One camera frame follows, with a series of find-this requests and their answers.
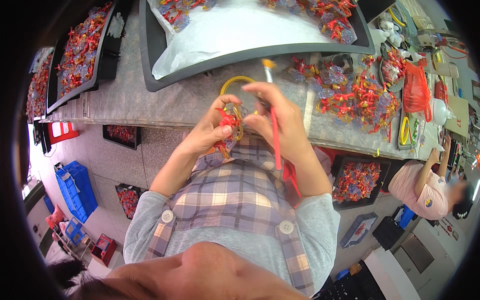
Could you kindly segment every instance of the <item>fingernail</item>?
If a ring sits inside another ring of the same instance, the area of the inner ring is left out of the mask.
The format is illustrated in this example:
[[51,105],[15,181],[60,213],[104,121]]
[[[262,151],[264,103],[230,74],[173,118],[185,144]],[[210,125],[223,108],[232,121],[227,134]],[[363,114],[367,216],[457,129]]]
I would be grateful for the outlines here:
[[224,126],[223,129],[222,129],[222,131],[223,131],[223,133],[224,133],[225,135],[230,135],[230,134],[233,133],[233,129],[232,129],[232,127],[231,127],[230,125]]

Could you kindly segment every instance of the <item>pink shirt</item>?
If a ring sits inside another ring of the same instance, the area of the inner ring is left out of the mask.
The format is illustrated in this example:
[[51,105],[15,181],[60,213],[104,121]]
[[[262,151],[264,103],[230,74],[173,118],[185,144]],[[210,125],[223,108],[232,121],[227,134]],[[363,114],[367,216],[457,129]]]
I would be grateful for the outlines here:
[[423,164],[416,160],[407,162],[393,176],[388,190],[417,215],[428,220],[438,220],[448,214],[448,201],[444,196],[445,177],[438,176],[430,170],[427,184],[417,199],[413,187],[422,167]]

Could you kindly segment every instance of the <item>gray shirt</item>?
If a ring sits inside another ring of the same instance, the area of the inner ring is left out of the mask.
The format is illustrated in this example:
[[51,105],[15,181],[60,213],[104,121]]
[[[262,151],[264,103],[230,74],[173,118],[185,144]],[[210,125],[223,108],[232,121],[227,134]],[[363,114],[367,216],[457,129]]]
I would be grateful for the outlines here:
[[[144,192],[140,197],[125,236],[123,255],[127,264],[144,259],[166,201],[167,197],[152,191]],[[303,200],[295,210],[295,215],[296,230],[307,255],[315,291],[318,291],[335,261],[340,215],[333,210],[330,194]],[[165,256],[184,252],[201,241],[221,244],[292,284],[280,241],[267,235],[220,226],[173,231]]]

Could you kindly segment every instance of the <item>red plastic bag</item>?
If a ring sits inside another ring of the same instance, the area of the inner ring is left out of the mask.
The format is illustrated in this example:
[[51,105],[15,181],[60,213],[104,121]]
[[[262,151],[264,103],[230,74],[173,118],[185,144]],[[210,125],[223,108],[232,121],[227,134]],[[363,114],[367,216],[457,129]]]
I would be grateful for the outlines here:
[[423,68],[406,62],[405,85],[403,87],[403,109],[405,112],[414,113],[424,111],[425,117],[431,119],[430,90]]

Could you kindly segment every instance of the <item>hand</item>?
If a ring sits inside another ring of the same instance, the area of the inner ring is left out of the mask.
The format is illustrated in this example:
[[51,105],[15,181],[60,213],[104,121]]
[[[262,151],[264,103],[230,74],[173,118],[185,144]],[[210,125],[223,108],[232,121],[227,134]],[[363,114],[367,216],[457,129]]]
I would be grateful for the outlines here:
[[[312,150],[303,127],[303,117],[300,108],[290,102],[275,84],[256,82],[242,87],[245,92],[261,93],[264,100],[275,108],[278,122],[278,137],[280,140],[281,155],[292,162],[298,162],[306,151]],[[266,116],[270,113],[260,105],[255,104],[258,115],[248,115],[243,119],[245,123],[259,132],[273,147],[273,130]]]
[[450,152],[451,145],[452,145],[452,138],[450,137],[450,135],[447,135],[445,137],[445,142],[444,142],[445,151]]
[[179,148],[192,155],[201,155],[210,150],[215,142],[226,139],[233,133],[231,126],[220,127],[222,120],[220,113],[215,108],[225,108],[226,103],[241,104],[234,95],[220,95],[210,106],[208,112],[202,117],[195,128],[181,142]]
[[430,166],[433,166],[436,164],[438,161],[438,150],[437,148],[433,148],[432,151],[430,152],[430,156],[427,159],[427,164]]

